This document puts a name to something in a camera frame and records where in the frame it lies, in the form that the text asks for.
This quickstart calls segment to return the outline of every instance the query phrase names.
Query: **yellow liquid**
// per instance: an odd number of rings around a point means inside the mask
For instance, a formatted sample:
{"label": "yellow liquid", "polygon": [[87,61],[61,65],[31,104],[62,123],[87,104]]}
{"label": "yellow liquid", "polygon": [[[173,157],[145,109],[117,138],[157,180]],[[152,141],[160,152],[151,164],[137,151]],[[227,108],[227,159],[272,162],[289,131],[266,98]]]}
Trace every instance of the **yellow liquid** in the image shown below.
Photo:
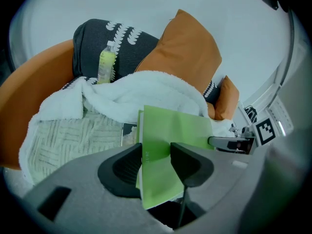
{"label": "yellow liquid", "polygon": [[109,83],[111,80],[111,72],[116,59],[115,53],[102,51],[99,56],[97,83]]}

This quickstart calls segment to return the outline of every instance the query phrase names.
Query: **black cable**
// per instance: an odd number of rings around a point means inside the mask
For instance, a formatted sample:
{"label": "black cable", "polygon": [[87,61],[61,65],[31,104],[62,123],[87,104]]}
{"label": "black cable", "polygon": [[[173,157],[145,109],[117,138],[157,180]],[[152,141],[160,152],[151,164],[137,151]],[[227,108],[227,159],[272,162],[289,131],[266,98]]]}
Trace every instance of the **black cable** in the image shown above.
{"label": "black cable", "polygon": [[187,189],[187,187],[184,186],[182,204],[181,204],[181,209],[180,209],[180,214],[179,214],[179,221],[177,223],[177,227],[176,228],[179,228],[181,226],[181,222],[182,222],[182,219],[183,219],[183,215],[184,215],[184,211],[185,211],[185,202],[186,202],[186,199],[185,199],[186,189]]}

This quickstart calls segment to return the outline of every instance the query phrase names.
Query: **small orange pillow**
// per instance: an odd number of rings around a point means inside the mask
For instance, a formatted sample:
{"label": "small orange pillow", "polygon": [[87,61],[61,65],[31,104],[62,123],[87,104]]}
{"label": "small orange pillow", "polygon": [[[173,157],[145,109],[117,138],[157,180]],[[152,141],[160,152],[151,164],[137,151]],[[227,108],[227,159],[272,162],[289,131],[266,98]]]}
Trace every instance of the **small orange pillow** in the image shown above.
{"label": "small orange pillow", "polygon": [[239,91],[226,76],[221,85],[220,96],[214,106],[214,119],[232,119],[239,99]]}
{"label": "small orange pillow", "polygon": [[162,71],[181,78],[204,93],[222,61],[210,33],[190,14],[178,10],[156,48],[137,71]]}
{"label": "small orange pillow", "polygon": [[211,103],[207,102],[207,106],[208,106],[208,116],[211,119],[215,119],[215,108]]}

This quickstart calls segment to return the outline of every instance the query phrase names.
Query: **green folder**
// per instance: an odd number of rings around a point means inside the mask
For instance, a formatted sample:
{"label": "green folder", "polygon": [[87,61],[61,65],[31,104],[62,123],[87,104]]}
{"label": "green folder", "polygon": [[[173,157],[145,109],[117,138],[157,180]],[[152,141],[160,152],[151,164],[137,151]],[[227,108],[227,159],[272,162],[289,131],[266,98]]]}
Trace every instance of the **green folder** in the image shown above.
{"label": "green folder", "polygon": [[171,165],[170,143],[213,150],[208,144],[208,137],[213,134],[209,118],[152,106],[144,106],[143,130],[139,131],[143,131],[140,189],[143,208],[149,209],[183,192],[182,182]]}

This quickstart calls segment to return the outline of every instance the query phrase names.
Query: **orange chair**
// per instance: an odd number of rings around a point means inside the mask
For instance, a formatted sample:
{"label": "orange chair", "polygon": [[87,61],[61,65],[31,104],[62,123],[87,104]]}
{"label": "orange chair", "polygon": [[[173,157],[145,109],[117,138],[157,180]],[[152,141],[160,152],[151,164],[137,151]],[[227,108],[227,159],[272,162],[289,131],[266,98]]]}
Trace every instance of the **orange chair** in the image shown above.
{"label": "orange chair", "polygon": [[24,63],[0,87],[0,166],[20,169],[28,122],[48,96],[74,78],[73,53],[72,39],[57,44]]}

